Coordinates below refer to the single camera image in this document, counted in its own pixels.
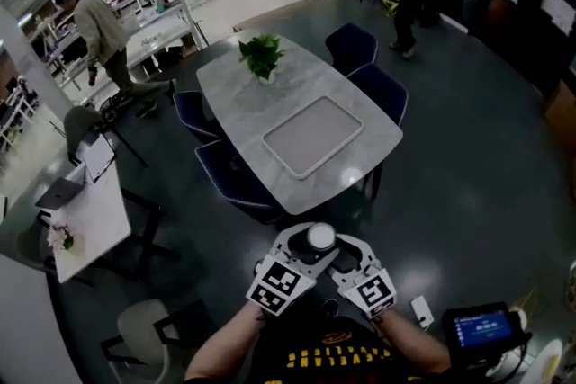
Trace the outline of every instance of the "white pillar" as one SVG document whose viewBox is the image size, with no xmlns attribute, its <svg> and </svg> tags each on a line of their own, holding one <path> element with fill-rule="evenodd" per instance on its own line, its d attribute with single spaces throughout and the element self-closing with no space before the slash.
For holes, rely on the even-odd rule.
<svg viewBox="0 0 576 384">
<path fill-rule="evenodd" d="M 18 26 L 18 21 L 1 5 L 0 39 L 4 41 L 4 47 L 18 73 L 24 76 L 26 82 L 38 94 L 40 100 L 54 112 L 54 115 L 63 121 L 74 104 L 58 87 L 46 65 L 38 58 Z"/>
</svg>

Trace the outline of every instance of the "dark grey floor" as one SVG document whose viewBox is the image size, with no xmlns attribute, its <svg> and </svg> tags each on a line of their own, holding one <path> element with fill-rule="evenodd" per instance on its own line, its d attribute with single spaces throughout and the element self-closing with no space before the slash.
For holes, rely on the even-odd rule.
<svg viewBox="0 0 576 384">
<path fill-rule="evenodd" d="M 319 210 L 319 219 L 372 245 L 410 318 L 409 301 L 420 294 L 439 320 L 448 308 L 513 304 L 536 289 L 530 352 L 565 339 L 576 326 L 563 306 L 576 259 L 576 208 L 569 158 L 545 126 L 537 91 L 479 41 L 445 24 L 417 30 L 418 54 L 403 61 L 387 48 L 392 21 L 377 4 L 322 0 L 263 31 L 329 62 L 324 39 L 345 22 L 377 37 L 378 64 L 408 88 L 409 105 L 404 139 L 384 162 L 376 201 L 349 190 Z M 176 77 L 180 89 L 198 88 L 195 70 L 229 47 L 221 42 L 164 77 Z M 157 241 L 183 258 L 156 258 L 143 283 L 89 269 L 95 290 L 59 287 L 74 347 L 92 381 L 103 384 L 113 376 L 99 343 L 117 335 L 124 308 L 158 297 L 176 310 L 201 299 L 220 326 L 245 302 L 254 264 L 277 235 L 219 197 L 194 155 L 199 144 L 166 98 L 150 118 L 130 115 L 118 128 L 151 165 L 146 170 L 121 152 L 122 184 L 165 209 Z M 140 210 L 130 206 L 129 213 L 139 229 Z M 130 265 L 122 248 L 115 255 Z M 335 294 L 327 281 L 317 291 L 318 298 Z M 441 334 L 439 321 L 430 331 Z"/>
</svg>

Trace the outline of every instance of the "white chair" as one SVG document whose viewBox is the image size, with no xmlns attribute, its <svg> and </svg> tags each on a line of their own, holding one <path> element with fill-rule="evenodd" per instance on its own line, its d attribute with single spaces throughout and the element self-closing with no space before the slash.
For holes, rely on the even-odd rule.
<svg viewBox="0 0 576 384">
<path fill-rule="evenodd" d="M 172 325 L 177 314 L 169 316 L 166 307 L 158 299 L 140 302 L 120 314 L 120 335 L 101 344 L 106 360 L 119 383 L 184 382 L 187 362 L 184 349 L 179 345 L 181 342 L 176 328 Z M 131 357 L 110 352 L 113 346 L 122 343 L 130 351 Z"/>
</svg>

